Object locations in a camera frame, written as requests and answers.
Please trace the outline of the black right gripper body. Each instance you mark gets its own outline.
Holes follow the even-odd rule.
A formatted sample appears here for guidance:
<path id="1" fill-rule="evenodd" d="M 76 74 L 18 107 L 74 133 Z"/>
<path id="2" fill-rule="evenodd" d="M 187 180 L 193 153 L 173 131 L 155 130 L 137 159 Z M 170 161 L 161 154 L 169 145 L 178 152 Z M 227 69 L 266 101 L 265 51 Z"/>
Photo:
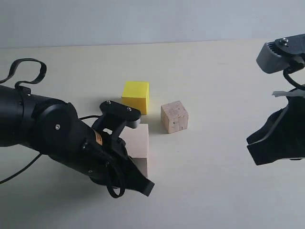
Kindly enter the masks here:
<path id="1" fill-rule="evenodd" d="M 288 104 L 278 124 L 285 143 L 292 146 L 305 145 L 305 92 L 300 89 L 274 91 L 274 97 L 286 97 Z"/>

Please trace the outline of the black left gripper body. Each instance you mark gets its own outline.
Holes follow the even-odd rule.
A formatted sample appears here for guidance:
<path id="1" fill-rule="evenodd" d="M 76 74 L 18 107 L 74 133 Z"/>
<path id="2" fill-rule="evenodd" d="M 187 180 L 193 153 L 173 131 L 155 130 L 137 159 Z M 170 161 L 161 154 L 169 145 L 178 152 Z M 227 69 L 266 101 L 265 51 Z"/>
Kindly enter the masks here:
<path id="1" fill-rule="evenodd" d="M 130 159 L 119 134 L 132 122 L 104 113 L 89 126 L 76 113 L 50 112 L 42 117 L 43 153 L 109 191 L 124 191 Z"/>

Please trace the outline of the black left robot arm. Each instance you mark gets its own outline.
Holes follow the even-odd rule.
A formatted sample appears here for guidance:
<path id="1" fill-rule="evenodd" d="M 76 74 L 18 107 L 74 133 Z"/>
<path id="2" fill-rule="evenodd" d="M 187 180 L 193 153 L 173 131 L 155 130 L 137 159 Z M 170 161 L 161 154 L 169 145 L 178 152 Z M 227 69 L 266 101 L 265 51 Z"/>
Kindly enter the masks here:
<path id="1" fill-rule="evenodd" d="M 106 186 L 114 198 L 125 190 L 150 195 L 154 183 L 134 164 L 120 138 L 136 128 L 141 113 L 114 101 L 101 103 L 92 126 L 71 103 L 31 94 L 30 89 L 0 88 L 0 145 L 22 145 Z"/>

